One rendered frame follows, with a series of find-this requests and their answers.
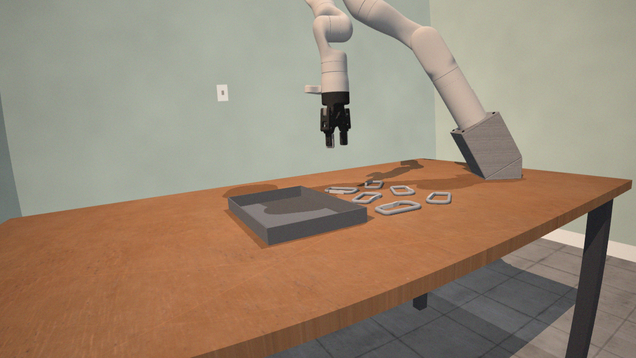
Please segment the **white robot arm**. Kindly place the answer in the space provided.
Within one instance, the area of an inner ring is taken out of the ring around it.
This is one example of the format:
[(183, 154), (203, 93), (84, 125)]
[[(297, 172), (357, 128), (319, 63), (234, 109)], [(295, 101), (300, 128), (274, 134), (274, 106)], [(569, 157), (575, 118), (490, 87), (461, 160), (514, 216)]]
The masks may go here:
[[(306, 85), (304, 92), (317, 95), (324, 92), (349, 92), (346, 52), (330, 47), (329, 43), (348, 41), (352, 37), (352, 22), (333, 0), (304, 1), (311, 7), (315, 17), (312, 30), (320, 50), (322, 69), (321, 85)], [(487, 113), (478, 96), (436, 29), (410, 21), (383, 0), (343, 2), (357, 21), (394, 37), (413, 51), (460, 130), (486, 117)]]

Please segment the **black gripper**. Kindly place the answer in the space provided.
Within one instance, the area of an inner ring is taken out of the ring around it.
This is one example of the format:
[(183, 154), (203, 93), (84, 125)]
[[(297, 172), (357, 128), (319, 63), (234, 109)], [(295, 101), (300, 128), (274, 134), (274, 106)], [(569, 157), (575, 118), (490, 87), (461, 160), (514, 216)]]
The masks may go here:
[(321, 108), (321, 132), (326, 135), (326, 148), (335, 147), (332, 133), (336, 126), (340, 131), (340, 145), (348, 144), (348, 131), (351, 129), (350, 109), (344, 108), (344, 105), (348, 105), (349, 102), (349, 92), (322, 93), (322, 105), (327, 106), (327, 108)]

